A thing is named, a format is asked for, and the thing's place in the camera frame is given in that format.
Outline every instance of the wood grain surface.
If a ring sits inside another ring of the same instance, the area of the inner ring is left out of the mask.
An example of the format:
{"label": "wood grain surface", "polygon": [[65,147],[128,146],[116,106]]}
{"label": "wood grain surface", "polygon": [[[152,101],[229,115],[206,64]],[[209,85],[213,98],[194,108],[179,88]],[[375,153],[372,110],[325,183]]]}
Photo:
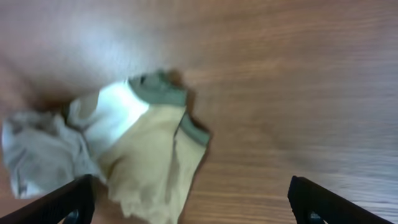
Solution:
{"label": "wood grain surface", "polygon": [[[180,72],[213,134],[181,223],[295,223],[292,175],[398,223],[397,60],[393,0],[0,0],[2,118]],[[2,168],[0,215],[25,203]]]}

